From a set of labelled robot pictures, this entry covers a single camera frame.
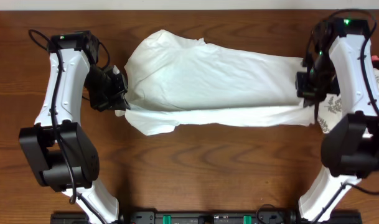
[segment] tabletop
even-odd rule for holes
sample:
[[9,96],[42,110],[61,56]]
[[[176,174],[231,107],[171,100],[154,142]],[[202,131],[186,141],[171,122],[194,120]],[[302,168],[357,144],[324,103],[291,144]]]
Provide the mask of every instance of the tabletop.
[[[28,37],[91,30],[123,68],[138,44],[165,29],[231,49],[302,57],[311,27],[331,11],[15,11],[0,12],[0,223],[49,223],[56,211],[80,211],[41,187],[18,143],[33,125],[49,79],[49,56]],[[379,21],[379,11],[373,12]],[[379,25],[372,38],[379,56]],[[100,63],[106,62],[101,51]],[[82,128],[100,155],[100,179],[122,210],[256,210],[295,207],[320,168],[318,125],[238,128],[181,125],[144,136],[113,111],[82,102]],[[379,172],[361,184],[379,190]],[[379,223],[379,197],[350,191],[337,208]]]

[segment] green clip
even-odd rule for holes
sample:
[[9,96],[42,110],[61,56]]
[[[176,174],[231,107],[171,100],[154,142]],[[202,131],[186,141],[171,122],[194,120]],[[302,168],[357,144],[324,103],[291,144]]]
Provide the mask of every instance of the green clip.
[[171,216],[164,215],[163,216],[163,224],[171,224]]
[[245,215],[243,217],[243,224],[251,224],[251,216]]

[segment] white cloth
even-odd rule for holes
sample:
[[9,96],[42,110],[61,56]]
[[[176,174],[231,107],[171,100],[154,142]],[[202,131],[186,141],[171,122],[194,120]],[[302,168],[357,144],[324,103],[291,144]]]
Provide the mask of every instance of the white cloth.
[[128,122],[145,135],[180,124],[309,125],[313,107],[296,96],[301,58],[232,50],[160,30],[141,42],[125,69]]
[[[374,69],[376,81],[379,89],[379,70]],[[329,133],[331,129],[341,120],[342,107],[341,95],[328,94],[326,100],[319,105],[318,123],[324,133]]]

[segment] wooden table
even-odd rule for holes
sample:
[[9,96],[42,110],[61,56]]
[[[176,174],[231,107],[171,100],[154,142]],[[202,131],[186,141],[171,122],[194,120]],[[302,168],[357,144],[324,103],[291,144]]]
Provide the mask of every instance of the wooden table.
[[[302,57],[311,27],[330,11],[55,11],[0,12],[0,223],[49,223],[54,211],[79,211],[40,187],[20,149],[20,128],[32,126],[49,79],[48,55],[27,30],[47,35],[91,30],[111,63],[123,68],[148,35],[160,29],[223,47]],[[379,11],[375,11],[379,20]],[[379,26],[373,36],[379,55]],[[101,52],[100,63],[106,55]],[[113,111],[82,102],[82,127],[97,147],[100,178],[125,210],[256,210],[293,207],[321,168],[318,125],[235,128],[182,125],[144,136]],[[361,186],[379,189],[379,173]],[[354,190],[339,208],[357,208],[379,223],[379,197]]]

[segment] white wall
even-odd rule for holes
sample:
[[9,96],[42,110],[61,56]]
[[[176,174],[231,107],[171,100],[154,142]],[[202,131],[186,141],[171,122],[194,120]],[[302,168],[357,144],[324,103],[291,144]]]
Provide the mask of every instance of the white wall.
[[0,10],[379,9],[379,0],[0,0]]

